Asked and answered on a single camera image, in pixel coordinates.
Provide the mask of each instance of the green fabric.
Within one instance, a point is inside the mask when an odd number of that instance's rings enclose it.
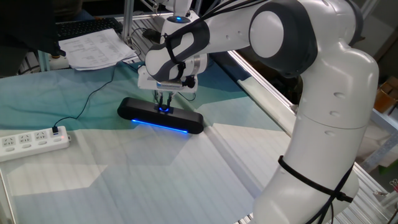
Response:
[[[120,102],[125,97],[153,101],[153,91],[138,88],[138,74],[119,63],[95,71],[56,70],[0,79],[0,129],[45,129],[61,118],[76,117],[88,95],[110,81],[113,72],[113,82],[91,96],[78,120],[66,119],[58,125],[68,130],[134,128],[135,124],[118,116]],[[210,125],[281,130],[216,63],[198,78],[197,97],[188,108],[200,112]],[[186,109],[187,103],[173,100],[172,106]]]

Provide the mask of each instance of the blue led light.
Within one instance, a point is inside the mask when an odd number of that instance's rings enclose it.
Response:
[[[188,133],[188,131],[179,130],[179,129],[175,129],[175,128],[169,128],[169,127],[161,126],[161,125],[157,125],[157,124],[151,124],[151,123],[147,123],[147,122],[143,122],[143,121],[138,121],[136,119],[132,119],[131,121],[137,122],[137,123],[141,123],[141,124],[149,124],[149,125],[152,125],[152,126],[155,126],[155,127],[165,128],[165,129],[169,129],[169,130],[173,130],[173,131],[179,131],[179,132],[182,132],[182,133]]]
[[[167,108],[166,110],[163,110],[163,109],[160,107],[159,110],[160,110],[160,111],[163,111],[163,112],[169,112],[169,108]]]

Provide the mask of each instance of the robotic arm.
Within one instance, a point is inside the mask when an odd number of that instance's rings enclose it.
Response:
[[[376,95],[376,62],[350,47],[361,23],[358,8],[348,0],[223,1],[200,19],[167,19],[164,42],[150,49],[139,69],[139,86],[194,92],[208,53],[249,45],[262,63],[284,77],[301,75],[303,95],[283,163],[326,189],[336,189],[331,194],[338,200],[326,206],[331,195],[279,166],[256,199],[251,222],[325,223],[332,208],[336,215],[349,205],[340,201],[340,192],[353,198],[358,191],[350,168]]]

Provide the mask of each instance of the table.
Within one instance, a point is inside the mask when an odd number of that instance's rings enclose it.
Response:
[[[151,19],[136,22],[155,24]],[[47,128],[80,112],[113,69],[0,80],[0,136]],[[242,91],[249,85],[256,95]],[[264,112],[270,110],[262,106],[263,91],[253,77],[236,83],[214,63],[199,76],[195,101],[172,102],[205,117],[203,133],[186,135],[118,117],[126,96],[153,100],[151,91],[137,88],[137,74],[118,65],[114,82],[93,95],[83,116],[60,124],[72,137],[68,149],[0,163],[16,221],[234,223],[251,213],[290,139]],[[358,165],[354,171],[358,196],[335,223],[386,222],[392,214],[372,195],[382,187]]]

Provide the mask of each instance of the stack of papers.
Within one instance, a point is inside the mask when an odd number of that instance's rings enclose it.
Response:
[[[67,53],[69,65],[77,70],[96,70],[116,65],[121,60],[138,58],[113,29],[63,40],[59,44]]]

